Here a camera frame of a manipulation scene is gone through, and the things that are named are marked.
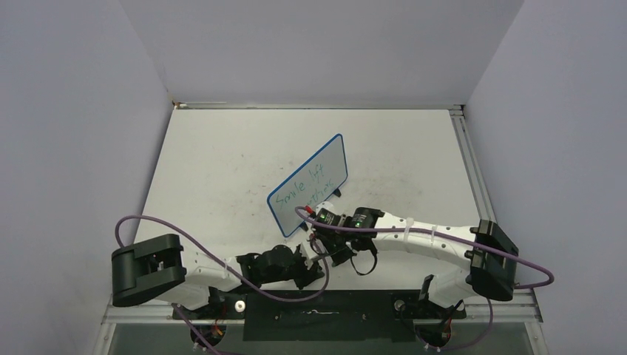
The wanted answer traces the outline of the blue framed whiteboard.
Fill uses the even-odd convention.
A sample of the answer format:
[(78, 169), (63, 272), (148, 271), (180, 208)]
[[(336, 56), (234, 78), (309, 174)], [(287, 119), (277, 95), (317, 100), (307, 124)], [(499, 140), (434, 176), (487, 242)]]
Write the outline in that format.
[(289, 238), (303, 223), (297, 206), (315, 207), (348, 179), (343, 135), (334, 135), (288, 178), (271, 191), (266, 203), (281, 235)]

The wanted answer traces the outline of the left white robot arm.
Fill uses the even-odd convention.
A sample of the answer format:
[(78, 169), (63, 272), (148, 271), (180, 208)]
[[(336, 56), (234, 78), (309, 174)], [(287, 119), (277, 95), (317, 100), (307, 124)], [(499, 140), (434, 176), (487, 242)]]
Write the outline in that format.
[(216, 262), (198, 251), (185, 251), (178, 235), (164, 234), (112, 253), (112, 304), (130, 307), (162, 300), (208, 319), (220, 310), (220, 298), (212, 290), (246, 294), (281, 281), (303, 289), (324, 276), (321, 265), (300, 247), (279, 245)]

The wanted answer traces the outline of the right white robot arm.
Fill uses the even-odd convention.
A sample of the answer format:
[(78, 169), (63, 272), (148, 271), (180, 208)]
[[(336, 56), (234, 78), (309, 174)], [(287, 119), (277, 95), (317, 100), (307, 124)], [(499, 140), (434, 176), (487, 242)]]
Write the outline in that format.
[(507, 302), (515, 290), (518, 247), (491, 220), (477, 226), (450, 227), (420, 223), (412, 218), (359, 207), (352, 215), (336, 214), (329, 203), (307, 210), (314, 218), (314, 235), (341, 264), (359, 251), (404, 251), (440, 260), (453, 269), (424, 279), (418, 306), (429, 317), (468, 297)]

